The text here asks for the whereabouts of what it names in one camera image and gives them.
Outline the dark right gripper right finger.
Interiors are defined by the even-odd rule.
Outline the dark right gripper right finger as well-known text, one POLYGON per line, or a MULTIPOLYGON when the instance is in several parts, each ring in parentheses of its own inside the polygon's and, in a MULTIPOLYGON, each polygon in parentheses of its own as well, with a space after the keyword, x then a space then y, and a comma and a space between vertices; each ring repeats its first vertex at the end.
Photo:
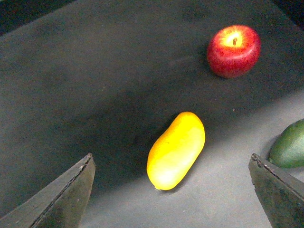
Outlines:
POLYGON ((273 228, 304 227, 304 183, 252 154, 248 164, 259 202, 273 228))

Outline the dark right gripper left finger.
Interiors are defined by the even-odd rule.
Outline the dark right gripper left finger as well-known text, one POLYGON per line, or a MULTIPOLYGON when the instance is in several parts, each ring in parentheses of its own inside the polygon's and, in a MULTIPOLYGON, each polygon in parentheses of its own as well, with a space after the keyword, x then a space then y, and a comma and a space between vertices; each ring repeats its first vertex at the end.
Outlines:
POLYGON ((2 228, 77 228, 89 202, 95 162, 87 154, 32 198, 0 219, 2 228))

